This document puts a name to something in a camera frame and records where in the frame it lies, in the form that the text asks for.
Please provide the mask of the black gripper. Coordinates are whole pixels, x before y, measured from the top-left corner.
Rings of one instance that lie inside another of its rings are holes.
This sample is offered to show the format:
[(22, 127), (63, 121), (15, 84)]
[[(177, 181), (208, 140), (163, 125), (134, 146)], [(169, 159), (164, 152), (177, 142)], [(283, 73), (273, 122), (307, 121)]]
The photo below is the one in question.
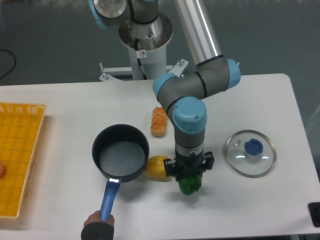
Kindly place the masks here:
[(199, 154), (189, 153), (188, 156), (175, 150), (175, 159), (163, 160), (165, 174), (168, 178), (182, 179), (192, 176), (203, 176), (213, 168), (215, 158), (212, 151)]

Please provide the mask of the dark knit sleeve forearm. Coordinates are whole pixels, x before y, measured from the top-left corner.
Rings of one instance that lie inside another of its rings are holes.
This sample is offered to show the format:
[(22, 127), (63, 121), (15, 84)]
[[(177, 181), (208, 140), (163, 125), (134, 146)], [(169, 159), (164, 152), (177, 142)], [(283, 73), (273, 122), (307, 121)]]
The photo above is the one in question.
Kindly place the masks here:
[(80, 237), (82, 240), (112, 240), (115, 228), (106, 222), (95, 221), (83, 227)]

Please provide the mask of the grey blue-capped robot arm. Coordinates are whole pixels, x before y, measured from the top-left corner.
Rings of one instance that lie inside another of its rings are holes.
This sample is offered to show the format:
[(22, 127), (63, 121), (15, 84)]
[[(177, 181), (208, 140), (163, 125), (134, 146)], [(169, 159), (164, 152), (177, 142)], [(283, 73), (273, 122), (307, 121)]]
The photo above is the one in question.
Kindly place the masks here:
[(209, 14), (201, 0), (176, 0), (196, 71), (182, 76), (186, 62), (167, 70), (171, 21), (156, 0), (91, 0), (89, 6), (101, 28), (119, 26), (135, 80), (154, 80), (153, 92), (174, 127), (175, 159), (164, 162), (166, 175), (176, 180), (212, 169), (214, 158), (204, 153), (207, 109), (203, 99), (236, 86), (238, 64), (226, 59), (218, 44)]

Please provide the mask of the person's hand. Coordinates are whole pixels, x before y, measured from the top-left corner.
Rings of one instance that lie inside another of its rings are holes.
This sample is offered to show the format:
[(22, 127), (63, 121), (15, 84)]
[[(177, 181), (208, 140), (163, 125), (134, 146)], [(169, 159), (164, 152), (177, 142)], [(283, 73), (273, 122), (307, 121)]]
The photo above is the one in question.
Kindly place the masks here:
[(104, 220), (102, 220), (102, 218), (100, 216), (100, 211), (96, 210), (94, 213), (89, 215), (87, 220), (84, 221), (83, 226), (85, 227), (88, 224), (94, 223), (94, 222), (102, 222), (102, 223), (106, 223), (106, 224), (109, 224), (111, 226), (114, 226), (115, 225), (115, 218), (114, 218), (113, 215), (111, 215), (108, 220), (104, 221)]

